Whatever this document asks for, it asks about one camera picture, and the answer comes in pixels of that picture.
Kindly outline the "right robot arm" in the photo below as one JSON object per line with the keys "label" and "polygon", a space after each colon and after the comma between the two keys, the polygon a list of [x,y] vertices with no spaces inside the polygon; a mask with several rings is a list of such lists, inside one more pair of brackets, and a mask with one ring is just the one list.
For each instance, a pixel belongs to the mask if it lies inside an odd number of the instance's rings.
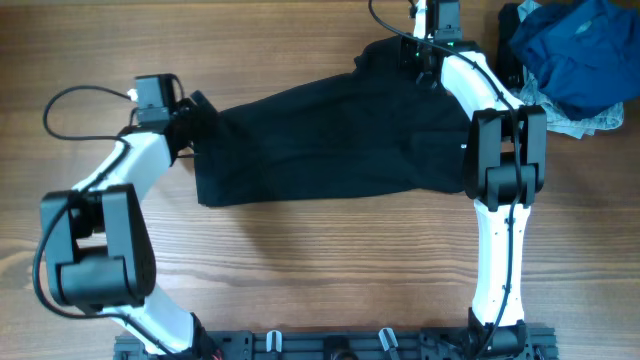
{"label": "right robot arm", "polygon": [[478,223],[477,283],[460,345],[468,359],[516,358],[529,349],[521,300],[524,234],[546,165],[546,114],[512,96],[473,42],[404,34],[471,121],[463,187]]}

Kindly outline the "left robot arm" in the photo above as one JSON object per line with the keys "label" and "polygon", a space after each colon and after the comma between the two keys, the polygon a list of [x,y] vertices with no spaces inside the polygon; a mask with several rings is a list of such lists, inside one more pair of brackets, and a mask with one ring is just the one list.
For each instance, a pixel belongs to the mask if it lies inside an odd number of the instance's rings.
{"label": "left robot arm", "polygon": [[109,157],[85,180],[41,201],[42,237],[33,259],[36,298],[72,320],[110,318],[149,356],[220,359],[197,316],[156,283],[156,261],[140,203],[190,144],[201,114],[215,108],[200,92],[176,100],[139,89],[137,125],[114,136]]}

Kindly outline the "black polo shirt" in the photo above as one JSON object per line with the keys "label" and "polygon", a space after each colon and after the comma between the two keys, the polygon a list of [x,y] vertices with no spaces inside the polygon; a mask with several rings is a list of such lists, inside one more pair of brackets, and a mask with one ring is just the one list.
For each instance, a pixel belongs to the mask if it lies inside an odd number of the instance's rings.
{"label": "black polo shirt", "polygon": [[408,43],[367,45],[354,70],[229,108],[194,143],[207,207],[462,190],[470,121]]}

